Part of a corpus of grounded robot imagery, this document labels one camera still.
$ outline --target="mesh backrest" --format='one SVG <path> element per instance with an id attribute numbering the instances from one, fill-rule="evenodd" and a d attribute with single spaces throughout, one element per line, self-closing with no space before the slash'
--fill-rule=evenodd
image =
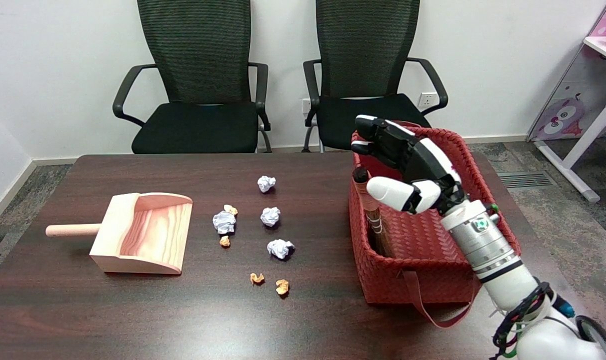
<path id="1" fill-rule="evenodd" d="M 419 0 L 316 0 L 321 94 L 396 94 L 418 14 Z"/>
<path id="2" fill-rule="evenodd" d="M 250 101 L 250 0 L 138 0 L 170 101 Z"/>

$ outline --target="dustpan handle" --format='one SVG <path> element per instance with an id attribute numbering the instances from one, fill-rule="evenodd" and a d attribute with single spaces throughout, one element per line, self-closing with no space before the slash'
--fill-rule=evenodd
<path id="1" fill-rule="evenodd" d="M 100 228 L 100 223 L 50 225 L 45 228 L 45 235 L 49 237 L 88 237 L 98 234 Z"/>

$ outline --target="cartoon owl decoration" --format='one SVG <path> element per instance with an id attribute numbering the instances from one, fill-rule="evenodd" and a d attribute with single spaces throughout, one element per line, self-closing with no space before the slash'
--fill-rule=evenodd
<path id="1" fill-rule="evenodd" d="M 573 98 L 559 100 L 545 109 L 541 115 L 541 120 L 545 122 L 536 134 L 538 140 L 548 141 L 581 135 L 579 121 L 585 114 L 585 105 L 579 100 L 580 95 L 581 93 L 577 93 Z"/>

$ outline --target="robotic arm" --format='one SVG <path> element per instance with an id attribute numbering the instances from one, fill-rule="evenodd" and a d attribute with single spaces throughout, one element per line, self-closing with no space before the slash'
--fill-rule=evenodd
<path id="1" fill-rule="evenodd" d="M 374 116 L 357 116 L 356 128 L 365 141 L 352 142 L 353 152 L 401 173 L 402 181 L 373 177 L 367 192 L 400 212 L 436 209 L 504 314 L 493 337 L 499 351 L 491 360 L 515 354 L 521 360 L 606 360 L 605 331 L 586 316 L 570 320 L 572 307 L 532 276 L 497 227 L 499 215 L 480 200 L 470 201 L 452 162 L 434 142 Z M 506 353 L 513 346 L 515 351 Z"/>

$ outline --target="white shelf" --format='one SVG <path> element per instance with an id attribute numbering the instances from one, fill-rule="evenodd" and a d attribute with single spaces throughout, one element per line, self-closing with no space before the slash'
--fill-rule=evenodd
<path id="1" fill-rule="evenodd" d="M 588 36 L 583 39 L 585 45 L 606 56 L 606 36 Z"/>

